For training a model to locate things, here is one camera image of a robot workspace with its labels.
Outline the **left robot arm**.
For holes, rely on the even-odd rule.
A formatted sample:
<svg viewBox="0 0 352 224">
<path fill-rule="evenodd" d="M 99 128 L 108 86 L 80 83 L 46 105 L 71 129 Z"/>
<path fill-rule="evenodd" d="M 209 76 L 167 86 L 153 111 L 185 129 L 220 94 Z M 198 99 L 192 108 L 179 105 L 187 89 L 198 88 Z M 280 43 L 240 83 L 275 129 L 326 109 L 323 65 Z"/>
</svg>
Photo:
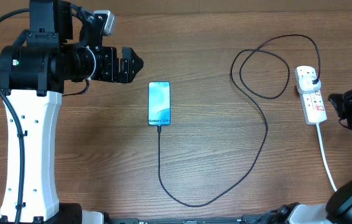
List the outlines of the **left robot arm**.
<svg viewBox="0 0 352 224">
<path fill-rule="evenodd" d="M 109 223 L 105 212 L 59 201 L 55 137 L 64 83 L 131 83 L 143 60 L 130 47 L 118 58 L 103 37 L 113 33 L 109 10 L 66 1 L 31 1 L 30 27 L 0 53 L 0 97 L 8 133 L 7 180 L 0 223 Z"/>
</svg>

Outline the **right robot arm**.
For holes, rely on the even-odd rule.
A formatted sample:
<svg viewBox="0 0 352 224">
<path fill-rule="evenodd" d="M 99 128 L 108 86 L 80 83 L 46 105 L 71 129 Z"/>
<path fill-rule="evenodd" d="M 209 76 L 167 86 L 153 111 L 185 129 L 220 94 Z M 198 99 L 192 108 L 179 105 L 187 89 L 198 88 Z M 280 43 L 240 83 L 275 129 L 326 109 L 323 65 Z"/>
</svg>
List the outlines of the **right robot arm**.
<svg viewBox="0 0 352 224">
<path fill-rule="evenodd" d="M 332 93 L 328 100 L 334 106 L 339 122 L 346 120 L 352 130 L 352 90 Z M 279 207 L 268 223 L 352 223 L 352 180 L 340 187 L 326 204 L 303 205 L 292 203 Z"/>
</svg>

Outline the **Samsung Galaxy smartphone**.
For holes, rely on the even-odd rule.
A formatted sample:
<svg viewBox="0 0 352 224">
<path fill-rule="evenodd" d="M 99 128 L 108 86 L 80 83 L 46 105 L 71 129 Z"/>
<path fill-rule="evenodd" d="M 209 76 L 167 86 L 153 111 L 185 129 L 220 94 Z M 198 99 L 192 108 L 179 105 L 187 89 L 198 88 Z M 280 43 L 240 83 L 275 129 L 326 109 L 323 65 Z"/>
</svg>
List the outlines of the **Samsung Galaxy smartphone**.
<svg viewBox="0 0 352 224">
<path fill-rule="evenodd" d="M 170 82 L 150 82 L 148 87 L 148 125 L 171 124 Z"/>
</svg>

